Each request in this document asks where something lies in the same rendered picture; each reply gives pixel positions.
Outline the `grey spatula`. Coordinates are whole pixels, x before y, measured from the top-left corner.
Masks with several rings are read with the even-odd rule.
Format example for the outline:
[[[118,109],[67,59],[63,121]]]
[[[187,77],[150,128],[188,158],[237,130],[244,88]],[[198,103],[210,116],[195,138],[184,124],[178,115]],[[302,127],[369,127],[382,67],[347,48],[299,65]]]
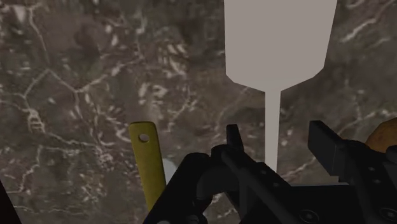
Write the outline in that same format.
[[[281,92],[326,58],[337,0],[224,0],[226,75],[265,93],[265,163],[277,169]]]

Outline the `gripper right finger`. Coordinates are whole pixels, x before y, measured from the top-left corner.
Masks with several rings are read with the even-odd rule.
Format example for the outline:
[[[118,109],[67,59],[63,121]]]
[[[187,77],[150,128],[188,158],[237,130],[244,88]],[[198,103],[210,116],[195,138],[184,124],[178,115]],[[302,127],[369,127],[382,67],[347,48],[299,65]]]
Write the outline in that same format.
[[[355,189],[366,224],[397,224],[397,145],[381,153],[315,120],[307,146],[330,176]]]

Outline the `brown round object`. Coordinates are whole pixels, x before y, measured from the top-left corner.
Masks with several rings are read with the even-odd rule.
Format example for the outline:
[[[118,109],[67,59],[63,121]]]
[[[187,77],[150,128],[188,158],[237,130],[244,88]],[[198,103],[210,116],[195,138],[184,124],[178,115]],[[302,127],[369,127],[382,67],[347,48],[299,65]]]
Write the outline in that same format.
[[[381,153],[385,153],[389,146],[397,145],[397,117],[379,124],[365,144]]]

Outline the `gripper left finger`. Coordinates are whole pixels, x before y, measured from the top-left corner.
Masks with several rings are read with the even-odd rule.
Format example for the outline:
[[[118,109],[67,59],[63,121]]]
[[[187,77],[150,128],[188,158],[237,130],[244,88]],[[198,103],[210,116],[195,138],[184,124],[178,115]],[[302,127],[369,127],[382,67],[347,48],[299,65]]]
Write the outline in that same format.
[[[278,194],[290,185],[263,162],[244,152],[236,124],[226,126],[226,143],[211,154],[189,153],[143,224],[208,224],[203,212],[214,195],[228,194],[239,224],[299,224]]]

